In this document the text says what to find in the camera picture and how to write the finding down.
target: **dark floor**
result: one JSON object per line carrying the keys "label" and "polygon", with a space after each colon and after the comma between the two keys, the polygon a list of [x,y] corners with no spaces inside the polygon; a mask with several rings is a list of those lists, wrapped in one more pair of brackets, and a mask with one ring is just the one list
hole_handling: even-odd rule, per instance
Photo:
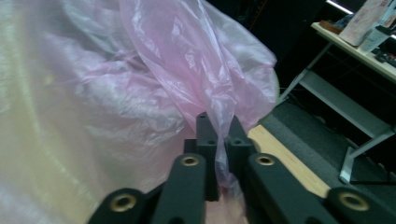
{"label": "dark floor", "polygon": [[[324,120],[288,100],[262,121],[262,125],[331,188],[344,186],[338,180],[347,147],[345,137],[328,129]],[[352,180],[382,181],[387,172],[369,158],[355,160]],[[396,186],[348,185],[396,213]]]}

